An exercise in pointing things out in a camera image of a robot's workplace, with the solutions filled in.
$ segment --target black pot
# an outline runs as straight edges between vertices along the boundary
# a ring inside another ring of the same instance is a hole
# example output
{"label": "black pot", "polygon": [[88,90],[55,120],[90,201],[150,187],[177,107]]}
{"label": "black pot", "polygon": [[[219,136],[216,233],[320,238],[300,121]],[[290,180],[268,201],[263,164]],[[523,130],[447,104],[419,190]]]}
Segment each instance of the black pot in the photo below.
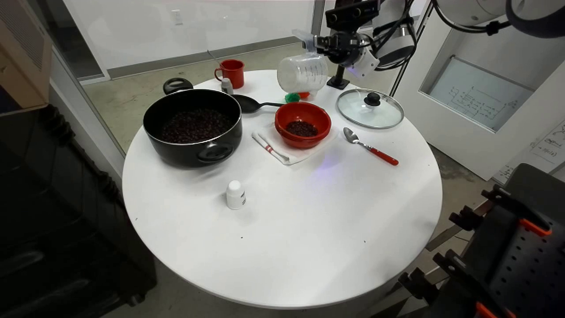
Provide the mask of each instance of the black pot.
{"label": "black pot", "polygon": [[[143,127],[163,157],[187,166],[208,166],[224,160],[237,150],[242,141],[242,107],[231,95],[193,88],[184,77],[168,79],[163,90],[166,97],[152,104],[143,116]],[[164,127],[177,114],[191,111],[217,111],[224,130],[196,141],[166,139]]]}

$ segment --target gray floor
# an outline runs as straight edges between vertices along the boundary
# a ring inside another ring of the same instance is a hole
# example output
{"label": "gray floor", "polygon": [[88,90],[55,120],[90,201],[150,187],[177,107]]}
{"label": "gray floor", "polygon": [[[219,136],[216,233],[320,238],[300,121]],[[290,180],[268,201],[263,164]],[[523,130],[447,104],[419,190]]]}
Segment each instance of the gray floor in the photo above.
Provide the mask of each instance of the gray floor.
{"label": "gray floor", "polygon": [[[244,51],[231,54],[246,61],[247,68],[276,68],[279,60],[290,54],[302,53],[300,44],[284,44],[265,49]],[[87,84],[94,106],[106,120],[110,130],[117,136],[124,150],[129,148],[131,139],[141,127],[141,118],[145,109],[163,97],[161,84],[173,76],[189,77],[194,83],[212,77],[212,70],[217,61],[226,56],[210,56],[208,60],[175,65],[168,68],[147,70],[131,76],[120,76],[111,81]],[[392,81],[396,79],[396,70],[374,72],[364,83],[357,83],[364,88],[373,88],[380,91],[389,91]],[[464,204],[477,206],[482,203],[480,189],[491,187],[491,183],[472,174],[459,164],[456,164],[447,155],[436,151],[436,159],[443,178],[443,210],[438,227],[440,233],[450,226],[449,213],[461,210]],[[434,252],[443,252],[454,249],[461,252],[468,242],[470,235],[461,233],[438,247],[436,250],[422,250],[422,254],[413,261],[412,266],[420,266],[429,270],[434,266],[431,256]],[[193,284],[178,279],[173,272],[164,266],[157,268],[159,284],[152,289],[147,300],[136,307],[124,305],[108,314],[108,318],[353,318],[369,316],[371,305],[380,300],[378,291],[355,298],[348,303],[309,309],[309,310],[267,310],[253,309],[246,305],[237,305],[221,300],[212,295],[198,291]]]}

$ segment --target glass lid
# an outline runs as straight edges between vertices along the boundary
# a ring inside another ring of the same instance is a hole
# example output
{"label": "glass lid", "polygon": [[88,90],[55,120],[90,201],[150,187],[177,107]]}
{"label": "glass lid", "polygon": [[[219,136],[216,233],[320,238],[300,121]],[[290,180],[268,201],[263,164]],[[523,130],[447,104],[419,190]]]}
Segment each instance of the glass lid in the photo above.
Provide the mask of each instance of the glass lid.
{"label": "glass lid", "polygon": [[403,121],[403,107],[385,93],[373,90],[348,90],[339,95],[337,109],[348,120],[364,127],[385,129]]}

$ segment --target round white table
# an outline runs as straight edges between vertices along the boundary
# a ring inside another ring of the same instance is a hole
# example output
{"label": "round white table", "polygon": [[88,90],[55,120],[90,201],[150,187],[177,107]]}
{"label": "round white table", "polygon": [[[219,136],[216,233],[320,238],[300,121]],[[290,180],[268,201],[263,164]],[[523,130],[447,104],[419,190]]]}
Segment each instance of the round white table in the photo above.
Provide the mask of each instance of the round white table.
{"label": "round white table", "polygon": [[[216,79],[198,88],[219,90]],[[276,70],[246,72],[247,93],[283,100]],[[337,113],[341,90],[311,102],[332,114],[332,132],[309,159],[284,166],[251,132],[274,111],[244,114],[244,137],[224,162],[171,166],[141,127],[127,151],[127,213],[148,249],[189,282],[240,303],[314,307],[367,293],[397,275],[424,249],[442,208],[442,178],[422,134],[404,118],[392,129],[364,129]],[[343,127],[401,160],[390,166]],[[240,180],[247,203],[230,210],[224,190]]]}

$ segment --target red-handled spoon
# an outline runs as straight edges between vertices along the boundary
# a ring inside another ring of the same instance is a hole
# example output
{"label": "red-handled spoon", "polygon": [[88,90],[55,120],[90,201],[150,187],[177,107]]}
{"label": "red-handled spoon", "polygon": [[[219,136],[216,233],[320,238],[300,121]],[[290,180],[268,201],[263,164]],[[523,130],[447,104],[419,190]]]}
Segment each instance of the red-handled spoon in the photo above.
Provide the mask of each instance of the red-handled spoon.
{"label": "red-handled spoon", "polygon": [[359,136],[351,129],[344,127],[343,134],[346,136],[348,143],[360,144],[360,146],[367,148],[371,153],[374,153],[376,157],[387,160],[392,166],[399,164],[399,160],[390,157],[389,153],[385,153],[385,151],[381,151],[381,150],[378,150],[374,146],[367,146],[366,143],[359,141]]}

